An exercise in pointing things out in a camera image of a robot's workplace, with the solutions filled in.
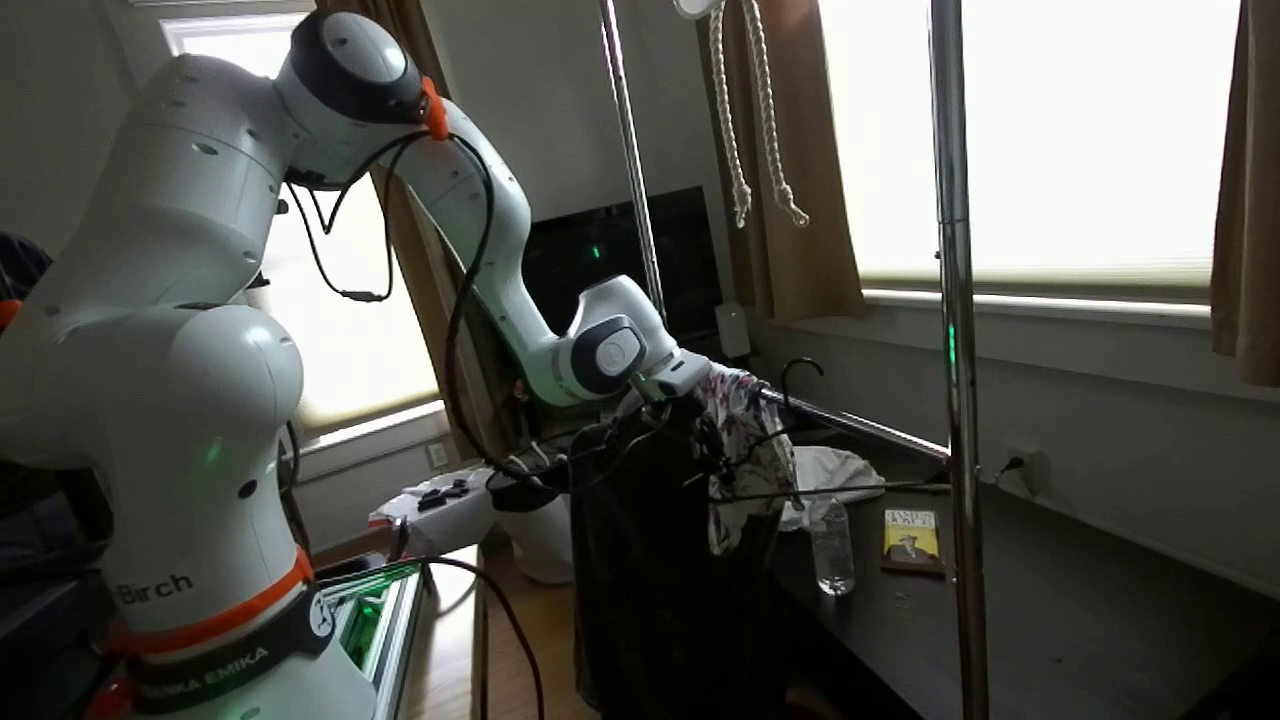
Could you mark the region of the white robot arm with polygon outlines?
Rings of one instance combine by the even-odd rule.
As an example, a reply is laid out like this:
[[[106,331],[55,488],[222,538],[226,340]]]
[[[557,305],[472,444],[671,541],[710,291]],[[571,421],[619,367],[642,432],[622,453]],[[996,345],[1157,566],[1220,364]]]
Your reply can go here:
[[[106,488],[121,720],[374,720],[274,488],[304,360],[240,300],[281,192],[369,167],[409,183],[534,402],[658,402],[708,378],[628,278],[580,291],[567,329],[543,322],[524,190],[370,16],[304,16],[273,80],[169,60],[0,345],[4,456]]]

